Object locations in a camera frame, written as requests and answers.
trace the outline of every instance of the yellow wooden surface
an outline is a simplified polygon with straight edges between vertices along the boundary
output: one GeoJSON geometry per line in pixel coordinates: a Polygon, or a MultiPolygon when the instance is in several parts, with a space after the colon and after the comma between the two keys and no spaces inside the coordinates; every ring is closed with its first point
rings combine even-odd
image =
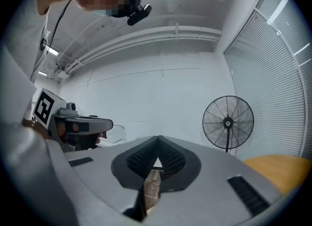
{"type": "Polygon", "coordinates": [[[259,156],[243,162],[269,179],[283,194],[302,184],[312,167],[312,162],[305,158],[285,155],[259,156]]]}

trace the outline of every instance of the white wall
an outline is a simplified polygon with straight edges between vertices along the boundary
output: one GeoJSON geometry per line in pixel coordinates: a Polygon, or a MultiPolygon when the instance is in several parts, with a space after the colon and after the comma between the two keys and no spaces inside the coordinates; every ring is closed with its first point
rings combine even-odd
{"type": "MultiPolygon", "coordinates": [[[[246,19],[248,18],[256,0],[233,0],[227,18],[224,22],[222,28],[222,36],[220,41],[214,51],[216,59],[220,61],[220,64],[224,68],[227,67],[226,72],[230,74],[230,69],[227,66],[227,62],[224,58],[223,52],[227,49],[233,39],[236,37],[237,33],[241,29],[242,25],[245,23],[246,19]]],[[[250,138],[239,148],[234,149],[235,155],[240,158],[241,155],[246,152],[250,144],[252,142],[252,135],[250,138]]]]}
{"type": "Polygon", "coordinates": [[[58,95],[59,89],[60,89],[60,84],[57,83],[56,81],[49,80],[45,76],[42,76],[39,74],[36,81],[35,81],[35,87],[37,88],[37,90],[33,95],[32,107],[31,107],[32,110],[31,110],[30,117],[33,116],[33,110],[34,110],[35,104],[37,102],[37,99],[39,97],[39,94],[40,94],[42,88],[45,88],[45,89],[47,89],[47,90],[58,95]]]}
{"type": "Polygon", "coordinates": [[[68,78],[59,95],[84,115],[109,118],[127,140],[164,135],[213,147],[202,117],[216,98],[233,95],[227,65],[205,41],[158,42],[92,62],[68,78]]]}

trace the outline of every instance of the fan grille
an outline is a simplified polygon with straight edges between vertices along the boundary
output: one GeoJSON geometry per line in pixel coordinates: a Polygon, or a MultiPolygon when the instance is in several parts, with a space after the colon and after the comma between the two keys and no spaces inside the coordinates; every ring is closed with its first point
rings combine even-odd
{"type": "Polygon", "coordinates": [[[224,96],[213,101],[205,110],[203,129],[207,139],[215,146],[226,149],[227,129],[223,119],[229,116],[234,120],[230,129],[229,149],[242,145],[249,138],[254,115],[246,101],[235,96],[224,96]]]}

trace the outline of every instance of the white ceiling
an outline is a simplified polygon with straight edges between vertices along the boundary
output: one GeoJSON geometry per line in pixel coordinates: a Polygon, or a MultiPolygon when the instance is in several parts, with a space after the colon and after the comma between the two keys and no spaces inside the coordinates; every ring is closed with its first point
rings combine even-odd
{"type": "MultiPolygon", "coordinates": [[[[67,66],[90,50],[120,36],[154,27],[201,26],[222,30],[223,22],[231,5],[231,0],[142,0],[142,5],[150,4],[149,17],[134,26],[126,25],[127,18],[101,17],[95,13],[82,11],[72,1],[52,41],[52,47],[59,51],[58,56],[48,54],[42,71],[55,78],[53,67],[67,66]]],[[[52,31],[62,12],[65,2],[51,6],[48,16],[48,30],[52,31]]],[[[216,42],[207,41],[214,50],[216,42]]]]}

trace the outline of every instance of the qr code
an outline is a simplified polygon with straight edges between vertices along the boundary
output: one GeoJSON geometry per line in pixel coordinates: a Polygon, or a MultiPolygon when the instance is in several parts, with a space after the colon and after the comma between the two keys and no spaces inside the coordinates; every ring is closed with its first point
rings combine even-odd
{"type": "Polygon", "coordinates": [[[51,99],[46,93],[41,93],[34,113],[45,124],[48,122],[53,103],[54,100],[51,99]]]}

